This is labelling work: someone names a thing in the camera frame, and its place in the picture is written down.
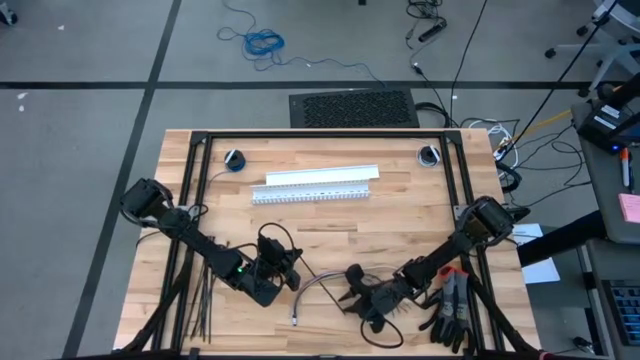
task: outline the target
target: desk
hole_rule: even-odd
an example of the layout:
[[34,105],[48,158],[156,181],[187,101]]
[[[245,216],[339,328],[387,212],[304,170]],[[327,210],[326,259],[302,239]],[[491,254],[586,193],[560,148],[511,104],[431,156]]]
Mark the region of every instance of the desk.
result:
[[[418,137],[427,130],[406,131],[415,131]],[[363,267],[398,267],[411,258],[430,253],[453,230],[445,171],[442,165],[424,168],[417,163],[416,151],[424,145],[420,141],[406,137],[261,138],[255,137],[260,130],[250,132],[254,134],[252,138],[213,141],[208,178],[224,169],[224,154],[232,148],[240,149],[248,160],[245,169],[217,177],[204,193],[204,204],[210,210],[201,219],[200,230],[214,234],[218,242],[229,241],[231,245],[253,242],[262,224],[279,222],[291,232],[296,247],[304,249],[303,257],[314,271],[321,272],[345,269],[353,263]],[[503,201],[486,131],[464,129],[461,135],[474,195],[490,195]],[[190,136],[188,130],[169,130],[162,146],[155,178],[174,194],[181,189]],[[439,147],[435,140],[424,141]],[[455,156],[451,157],[460,189],[459,169]],[[196,166],[199,166],[202,151],[197,159]],[[367,164],[377,164],[380,169],[380,178],[370,181],[368,199],[251,205],[249,185],[264,184],[266,172]],[[194,177],[193,184],[198,182],[197,176]],[[193,196],[190,194],[188,204],[193,203]],[[265,229],[264,234],[287,244],[284,235],[275,228]],[[133,338],[158,304],[168,249],[169,241],[161,235],[148,238],[138,247],[115,348]],[[487,257],[497,303],[523,337],[539,347],[514,245],[503,242],[490,248]],[[200,261],[196,255],[192,284],[197,281]],[[297,263],[296,270],[303,281],[309,279],[309,272],[302,264]],[[347,290],[342,280],[329,282],[327,286],[336,297]],[[212,343],[187,337],[183,352],[198,347],[201,354],[450,355],[450,349],[430,343],[428,332],[417,331],[430,312],[416,306],[389,318],[404,334],[405,345],[385,350],[364,342],[357,316],[343,316],[321,288],[305,293],[298,326],[292,327],[292,299],[293,293],[285,288],[271,306],[262,308],[244,293],[217,282],[213,295]],[[480,314],[485,343],[487,348],[493,348],[489,321],[482,307]],[[172,319],[170,314],[163,347],[168,347]],[[388,326],[381,334],[371,336],[380,342],[397,341]]]
[[[574,123],[579,124],[591,110],[588,103],[572,106]],[[604,315],[611,339],[610,344],[603,339],[602,348],[606,353],[612,352],[618,360],[638,359],[640,348],[624,346],[620,340],[602,281],[640,278],[637,273],[628,271],[637,268],[640,260],[640,246],[637,246],[640,245],[640,224],[628,223],[622,215],[618,194],[627,193],[628,190],[622,185],[619,156],[607,154],[582,138],[580,145],[598,202],[598,210],[521,246],[518,252],[522,264],[528,265],[586,243],[592,268],[587,278],[594,280],[592,284],[586,284],[587,290],[597,290],[595,296],[602,304],[602,309],[597,309],[593,304],[591,307]],[[636,160],[635,165],[637,159],[640,159],[640,151],[632,149],[632,152]],[[637,169],[634,168],[636,178],[640,176]],[[602,333],[602,328],[592,329],[592,336],[596,335],[593,330],[597,330],[598,336]]]

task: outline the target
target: black metal frame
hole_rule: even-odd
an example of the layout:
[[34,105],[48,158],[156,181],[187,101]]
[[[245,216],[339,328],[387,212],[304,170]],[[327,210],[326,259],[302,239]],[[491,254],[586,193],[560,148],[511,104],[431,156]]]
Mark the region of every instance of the black metal frame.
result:
[[[469,169],[467,167],[466,157],[464,154],[464,146],[462,144],[462,136],[459,130],[441,130],[441,131],[406,131],[406,130],[384,130],[384,131],[367,131],[367,130],[266,130],[260,132],[250,131],[194,131],[191,134],[189,140],[189,151],[187,154],[187,163],[182,180],[182,188],[180,190],[180,197],[178,200],[179,205],[186,205],[186,201],[191,189],[191,178],[194,171],[194,163],[196,158],[196,151],[198,146],[204,145],[204,153],[202,164],[200,167],[200,176],[198,179],[195,203],[202,204],[204,199],[204,192],[206,189],[207,175],[209,170],[209,161],[211,158],[211,150],[213,147],[213,141],[216,138],[427,138],[436,139],[439,141],[442,163],[445,169],[445,178],[447,181],[447,189],[449,192],[449,200],[451,202],[451,212],[455,219],[454,206],[459,205],[458,193],[456,191],[456,183],[453,176],[453,167],[451,164],[451,156],[449,154],[448,142],[451,142],[456,150],[458,166],[460,168],[460,176],[462,180],[462,187],[465,194],[465,202],[471,204],[474,201],[473,190],[471,188],[471,179],[469,177]],[[191,272],[193,270],[193,256],[192,249],[187,249],[185,253],[185,260],[183,262],[180,273],[175,278],[174,273],[176,270],[176,262],[178,259],[179,242],[172,240],[169,248],[169,255],[167,260],[167,266],[165,269],[164,280],[162,284],[161,300],[169,293],[172,287],[181,287],[180,295],[178,298],[178,308],[175,315],[174,326],[170,342],[170,350],[180,352],[182,348],[182,338],[184,329],[184,316],[186,312],[187,293],[189,290],[189,282],[191,279]],[[462,256],[463,269],[470,268],[471,261],[468,256]],[[489,266],[484,249],[478,249],[478,267],[480,269],[480,277],[482,283],[487,288],[491,297],[494,297],[493,286],[491,284],[491,276],[489,273]],[[480,320],[480,314],[478,311],[478,304],[475,295],[470,296],[470,316],[472,319],[473,333],[475,336],[475,342],[478,350],[485,349],[485,342],[482,333],[482,326]],[[495,321],[491,320],[491,331],[494,338],[495,349],[504,351],[504,340],[500,330],[498,329]],[[156,331],[153,335],[151,343],[151,350],[160,350],[162,346],[162,337],[164,333],[164,319],[158,324]],[[270,356],[234,356],[236,358],[260,358],[267,359]],[[200,356],[200,359],[204,358],[218,358],[218,356]],[[308,356],[294,356],[288,357],[294,358],[316,358]],[[403,357],[403,359],[414,358],[414,356]],[[449,359],[459,358],[457,356],[434,356],[434,357],[415,357],[415,358],[433,358],[433,359]]]

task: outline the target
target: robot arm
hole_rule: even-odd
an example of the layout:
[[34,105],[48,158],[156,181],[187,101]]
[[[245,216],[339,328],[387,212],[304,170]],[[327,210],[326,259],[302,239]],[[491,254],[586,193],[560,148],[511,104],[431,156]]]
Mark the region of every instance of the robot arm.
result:
[[[352,312],[368,321],[374,332],[380,332],[384,326],[384,321],[380,318],[395,309],[402,299],[418,304],[417,298],[427,291],[441,267],[474,248],[497,245],[511,234],[513,223],[511,215],[493,198],[481,197],[462,212],[455,231],[444,244],[427,256],[409,260],[396,270],[392,280],[367,288],[362,284],[360,276],[354,275],[359,273],[355,271],[359,265],[352,265],[351,271],[346,274],[347,281],[351,285],[351,292],[360,295],[356,304],[365,307],[354,308]],[[537,354],[538,350],[524,341],[473,271],[469,273],[468,282],[514,349]]]
[[[277,240],[262,235],[259,235],[257,245],[244,245],[257,248],[255,259],[239,247],[218,245],[198,230],[186,210],[173,206],[171,192],[155,180],[138,180],[122,196],[120,204],[121,213],[128,221],[157,228],[167,237],[182,241],[202,255],[220,280],[264,307],[273,302],[285,284],[293,291],[300,285],[300,276],[293,265],[302,250],[284,250]],[[273,277],[280,280],[278,284],[270,280]]]

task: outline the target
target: wooden table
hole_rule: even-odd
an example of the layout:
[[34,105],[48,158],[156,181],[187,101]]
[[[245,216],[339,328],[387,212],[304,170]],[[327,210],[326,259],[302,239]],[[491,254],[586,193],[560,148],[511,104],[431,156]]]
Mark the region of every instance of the wooden table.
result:
[[[461,133],[474,195],[489,195],[502,202],[486,131],[464,129]],[[160,154],[155,178],[168,186],[175,196],[182,185],[190,135],[188,130],[167,131]],[[438,146],[436,140],[426,141]],[[423,145],[419,140],[408,138],[216,139],[209,178],[224,170],[224,154],[232,148],[243,151],[248,163],[241,172],[224,174],[211,182],[204,199],[210,211],[202,218],[200,230],[215,235],[219,243],[228,241],[238,245],[256,241],[257,230],[262,224],[278,222],[291,232],[296,247],[304,249],[303,257],[316,273],[346,269],[354,263],[363,267],[399,267],[411,258],[429,254],[453,230],[443,166],[425,168],[416,161],[416,151]],[[451,158],[455,159],[452,146],[450,151]],[[370,181],[368,199],[251,205],[249,186],[264,184],[266,172],[369,164],[379,166],[380,178]],[[196,162],[195,166],[198,169],[200,163]],[[457,188],[461,189],[455,160],[453,166]],[[194,174],[192,189],[198,181],[198,171]],[[188,204],[194,201],[193,193],[195,190]],[[458,196],[464,203],[461,191]],[[267,228],[264,234],[280,239],[288,246],[285,235],[277,228]],[[115,348],[133,338],[158,304],[168,248],[169,240],[163,235],[149,237],[138,247]],[[523,337],[539,347],[515,246],[502,242],[490,248],[487,257],[497,303]],[[197,281],[200,264],[201,258],[196,255],[192,284]],[[296,263],[296,270],[303,281],[310,278],[300,262]],[[379,270],[376,274],[388,278],[391,272]],[[348,287],[344,280],[326,284],[335,297],[346,292]],[[435,284],[433,287],[439,287],[437,280]],[[271,306],[262,308],[244,293],[217,282],[212,305],[212,342],[187,336],[183,352],[199,347],[202,354],[235,355],[451,354],[449,348],[430,343],[429,331],[417,330],[431,312],[415,305],[389,317],[404,334],[405,344],[398,349],[386,350],[367,344],[359,333],[360,319],[353,314],[342,315],[319,286],[304,294],[298,326],[293,327],[290,308],[293,297],[285,287]],[[487,348],[493,348],[489,320],[484,308],[480,306],[480,309],[485,342]],[[170,313],[165,326],[166,344],[172,319],[173,313]],[[369,335],[383,343],[398,340],[389,326],[381,334]]]

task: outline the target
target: blue cable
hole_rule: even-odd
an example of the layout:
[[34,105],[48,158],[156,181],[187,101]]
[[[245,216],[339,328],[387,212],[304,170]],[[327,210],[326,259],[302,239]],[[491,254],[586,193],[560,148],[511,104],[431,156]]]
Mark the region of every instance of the blue cable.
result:
[[[246,10],[232,8],[224,0],[222,1],[222,4],[228,10],[231,10],[237,13],[246,14],[251,17],[251,20],[252,20],[251,26],[249,27],[249,29],[247,29],[247,31],[244,34],[241,34],[235,31],[229,26],[225,26],[220,28],[220,30],[218,30],[218,33],[216,34],[216,36],[218,37],[219,40],[222,40],[222,41],[231,41],[237,37],[242,38],[242,47],[241,47],[242,57],[244,57],[247,61],[251,61],[253,63],[254,70],[262,72],[262,71],[269,70],[274,66],[289,65],[295,60],[302,60],[307,64],[313,64],[313,65],[322,64],[325,62],[334,62],[344,68],[352,68],[352,67],[358,67],[358,66],[363,67],[367,71],[369,76],[371,76],[373,79],[375,79],[380,84],[382,84],[383,87],[387,87],[387,84],[385,84],[382,80],[378,79],[375,75],[373,75],[373,72],[371,72],[371,69],[369,69],[369,66],[367,66],[367,64],[362,62],[355,63],[355,64],[343,64],[340,61],[333,58],[326,58],[322,60],[312,61],[300,56],[295,56],[287,61],[282,61],[282,58],[280,57],[280,50],[284,48],[285,41],[280,34],[276,33],[271,29],[262,29],[258,32],[252,32],[252,30],[256,27],[256,24],[257,24],[256,17],[253,16],[252,13]],[[231,35],[223,37],[222,36],[223,32],[229,32],[231,33]],[[264,67],[258,67],[258,62],[263,62],[263,61],[267,61],[268,65]]]

